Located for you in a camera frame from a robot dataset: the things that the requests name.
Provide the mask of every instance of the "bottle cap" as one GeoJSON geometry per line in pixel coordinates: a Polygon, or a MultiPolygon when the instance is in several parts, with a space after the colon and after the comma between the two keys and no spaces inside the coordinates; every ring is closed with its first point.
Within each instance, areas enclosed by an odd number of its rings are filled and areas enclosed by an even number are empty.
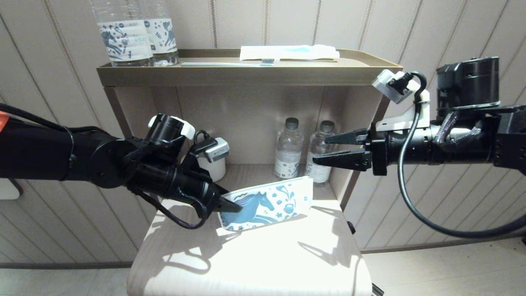
{"type": "Polygon", "coordinates": [[[332,133],[334,131],[334,122],[330,120],[324,120],[320,124],[320,129],[324,133],[332,133]]]}
{"type": "Polygon", "coordinates": [[[285,120],[285,127],[289,130],[295,130],[298,128],[299,120],[294,117],[289,117],[285,120]]]}

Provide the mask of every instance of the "shelf unit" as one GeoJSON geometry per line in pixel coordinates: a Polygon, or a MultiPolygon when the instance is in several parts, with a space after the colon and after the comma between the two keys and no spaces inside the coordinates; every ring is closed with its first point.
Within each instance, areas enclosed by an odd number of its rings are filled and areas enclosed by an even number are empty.
{"type": "MultiPolygon", "coordinates": [[[[233,191],[277,180],[276,134],[287,117],[299,119],[307,142],[323,120],[334,121],[336,131],[343,132],[383,116],[389,100],[371,82],[383,69],[401,67],[360,51],[340,50],[340,55],[269,67],[106,65],[97,70],[126,136],[144,137],[147,122],[162,112],[227,140],[226,175],[218,184],[233,191]]],[[[180,51],[181,62],[238,62],[238,56],[239,50],[180,51]]],[[[306,155],[305,144],[302,163],[306,155]]],[[[129,273],[128,294],[259,295],[273,289],[261,285],[262,278],[288,278],[275,294],[371,295],[369,272],[341,211],[357,179],[358,172],[333,169],[329,183],[314,188],[306,217],[241,233],[223,230],[215,214],[188,231],[158,212],[129,273]],[[227,235],[219,235],[221,230],[227,235]],[[267,272],[282,262],[289,263],[286,269],[267,272]]],[[[185,221],[197,220],[189,205],[168,199],[163,205],[185,221]]]]}
{"type": "MultiPolygon", "coordinates": [[[[174,115],[228,141],[227,164],[236,166],[229,166],[227,174],[250,168],[232,170],[239,165],[266,165],[271,174],[276,134],[287,117],[299,119],[308,142],[323,120],[334,121],[336,131],[344,132],[383,116],[389,102],[371,82],[383,69],[402,67],[360,51],[339,52],[338,59],[280,61],[268,67],[104,65],[97,71],[125,136],[144,137],[147,122],[159,112],[174,115]]],[[[239,62],[239,50],[180,50],[179,55],[181,62],[239,62]]],[[[357,178],[358,172],[333,169],[327,194],[345,207],[357,178]]]]}

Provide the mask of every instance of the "toothbrush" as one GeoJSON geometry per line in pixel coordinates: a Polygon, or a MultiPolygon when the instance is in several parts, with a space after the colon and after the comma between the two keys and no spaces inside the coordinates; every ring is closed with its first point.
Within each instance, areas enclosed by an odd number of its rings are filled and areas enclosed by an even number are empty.
{"type": "Polygon", "coordinates": [[[274,66],[273,58],[264,58],[261,64],[184,62],[181,67],[268,67],[274,66]]]}

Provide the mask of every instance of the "bottle label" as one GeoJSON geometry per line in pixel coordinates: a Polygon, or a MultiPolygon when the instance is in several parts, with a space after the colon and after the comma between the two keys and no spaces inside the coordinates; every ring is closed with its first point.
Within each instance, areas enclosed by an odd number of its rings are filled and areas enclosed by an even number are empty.
{"type": "Polygon", "coordinates": [[[276,151],[274,171],[283,179],[295,178],[298,175],[301,152],[286,153],[276,151]]]}
{"type": "Polygon", "coordinates": [[[325,183],[329,179],[330,166],[318,165],[312,161],[316,155],[312,152],[307,154],[307,164],[305,165],[305,175],[311,177],[314,183],[325,183]]]}
{"type": "Polygon", "coordinates": [[[171,18],[146,19],[144,26],[148,32],[151,52],[171,53],[177,51],[171,18]]]}
{"type": "Polygon", "coordinates": [[[136,61],[153,56],[142,19],[97,24],[110,61],[136,61]]]}

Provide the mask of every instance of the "floor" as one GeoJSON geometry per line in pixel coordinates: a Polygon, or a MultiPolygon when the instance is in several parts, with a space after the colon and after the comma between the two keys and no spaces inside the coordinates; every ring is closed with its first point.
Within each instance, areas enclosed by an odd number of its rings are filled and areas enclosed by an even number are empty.
{"type": "MultiPolygon", "coordinates": [[[[520,239],[364,258],[385,296],[526,295],[526,246],[520,239]]],[[[126,295],[128,271],[0,269],[0,295],[126,295]]]]}
{"type": "Polygon", "coordinates": [[[526,295],[519,238],[363,257],[385,296],[526,295]]]}

